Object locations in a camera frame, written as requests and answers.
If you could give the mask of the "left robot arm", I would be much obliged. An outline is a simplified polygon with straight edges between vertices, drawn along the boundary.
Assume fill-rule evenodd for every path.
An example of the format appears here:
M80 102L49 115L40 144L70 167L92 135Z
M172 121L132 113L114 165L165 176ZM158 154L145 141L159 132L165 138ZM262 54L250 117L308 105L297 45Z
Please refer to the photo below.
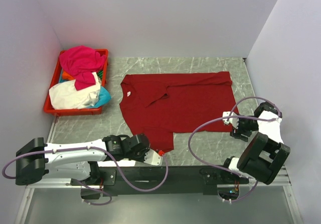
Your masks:
M86 143L53 144L35 138L17 151L16 185L30 185L43 178L71 178L96 184L98 163L123 159L149 163L151 148L145 134L109 135Z

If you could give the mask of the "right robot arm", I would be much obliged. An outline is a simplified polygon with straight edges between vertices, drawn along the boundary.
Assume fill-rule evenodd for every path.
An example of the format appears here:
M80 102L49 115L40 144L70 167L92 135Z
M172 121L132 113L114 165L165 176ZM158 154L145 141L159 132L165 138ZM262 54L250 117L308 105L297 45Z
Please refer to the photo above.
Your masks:
M249 119L236 118L236 113L225 111L224 124L231 125L230 136L247 142L253 132L255 136L241 157L226 159L220 177L225 183L232 183L238 173L253 177L266 185L271 184L290 154L280 134L282 113L268 102L262 102Z

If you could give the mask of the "dark red t shirt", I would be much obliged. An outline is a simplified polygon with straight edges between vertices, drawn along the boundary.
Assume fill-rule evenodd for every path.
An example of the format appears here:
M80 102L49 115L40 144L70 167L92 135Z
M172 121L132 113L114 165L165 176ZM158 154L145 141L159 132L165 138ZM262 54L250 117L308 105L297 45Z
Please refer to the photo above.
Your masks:
M191 133L236 103L228 71L131 74L120 86L126 124L133 135L145 134L155 151L173 150L175 133Z

